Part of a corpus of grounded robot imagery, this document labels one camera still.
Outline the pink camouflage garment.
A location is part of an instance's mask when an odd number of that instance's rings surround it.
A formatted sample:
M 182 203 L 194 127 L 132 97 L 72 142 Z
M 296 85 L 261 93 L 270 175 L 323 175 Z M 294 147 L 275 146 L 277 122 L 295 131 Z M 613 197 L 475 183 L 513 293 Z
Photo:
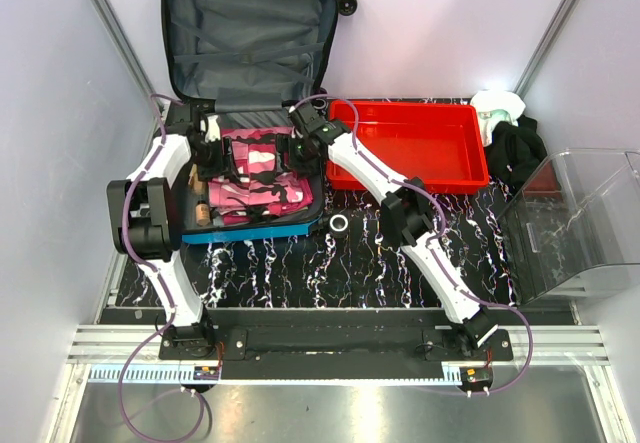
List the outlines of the pink camouflage garment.
M 222 136 L 228 138 L 231 142 L 232 156 L 238 170 L 239 181 L 218 179 L 211 182 L 229 182 L 244 188 L 256 183 L 270 185 L 274 183 L 298 183 L 303 180 L 306 180 L 309 184 L 308 179 L 300 178 L 291 172 L 285 172 L 277 168 L 279 158 L 276 140 L 278 134 L 289 135 L 291 134 L 291 129 L 288 127 L 272 127 L 223 130 Z

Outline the blue hard-shell suitcase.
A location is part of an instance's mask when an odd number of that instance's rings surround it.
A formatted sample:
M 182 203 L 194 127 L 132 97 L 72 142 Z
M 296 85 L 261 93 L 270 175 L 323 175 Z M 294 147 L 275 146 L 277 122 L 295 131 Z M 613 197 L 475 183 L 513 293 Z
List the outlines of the blue hard-shell suitcase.
M 184 113 L 218 116 L 220 129 L 293 127 L 291 106 L 319 102 L 340 16 L 357 0 L 161 0 L 162 32 L 171 87 Z M 211 223 L 195 222 L 197 197 L 180 196 L 188 244 L 305 235 L 321 218 L 325 164 L 309 180 L 314 201 L 305 210 L 262 223 L 225 226 L 210 206 Z

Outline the magenta cloth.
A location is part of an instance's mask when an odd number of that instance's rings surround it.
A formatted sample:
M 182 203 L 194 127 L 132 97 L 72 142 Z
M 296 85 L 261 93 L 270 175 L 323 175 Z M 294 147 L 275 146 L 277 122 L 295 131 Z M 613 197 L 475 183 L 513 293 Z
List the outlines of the magenta cloth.
M 306 180 L 294 183 L 250 184 L 211 182 L 208 185 L 210 206 L 222 217 L 225 226 L 262 223 L 306 209 L 313 203 L 312 190 Z

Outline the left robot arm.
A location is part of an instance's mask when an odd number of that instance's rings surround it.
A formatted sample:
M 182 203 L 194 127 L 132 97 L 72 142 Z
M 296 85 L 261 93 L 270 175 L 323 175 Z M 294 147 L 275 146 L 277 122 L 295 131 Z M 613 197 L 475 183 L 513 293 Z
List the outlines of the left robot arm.
M 134 171 L 108 184 L 107 200 L 116 251 L 128 255 L 151 283 L 167 324 L 188 327 L 181 347 L 203 359 L 214 351 L 216 335 L 197 324 L 204 307 L 180 257 L 183 220 L 172 192 L 194 155 L 194 140 L 180 134 L 157 136 Z

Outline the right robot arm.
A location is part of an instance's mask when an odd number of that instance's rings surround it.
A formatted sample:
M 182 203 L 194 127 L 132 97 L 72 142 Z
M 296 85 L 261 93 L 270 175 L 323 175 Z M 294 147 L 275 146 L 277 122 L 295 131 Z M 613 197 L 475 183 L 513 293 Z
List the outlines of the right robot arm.
M 387 242 L 402 251 L 424 275 L 456 333 L 454 347 L 466 359 L 476 359 L 490 346 L 498 329 L 488 305 L 471 292 L 440 245 L 441 231 L 432 213 L 441 209 L 421 180 L 386 165 L 343 122 L 323 117 L 306 101 L 288 110 L 293 131 L 293 155 L 308 162 L 321 157 L 347 170 L 379 204 L 379 229 Z

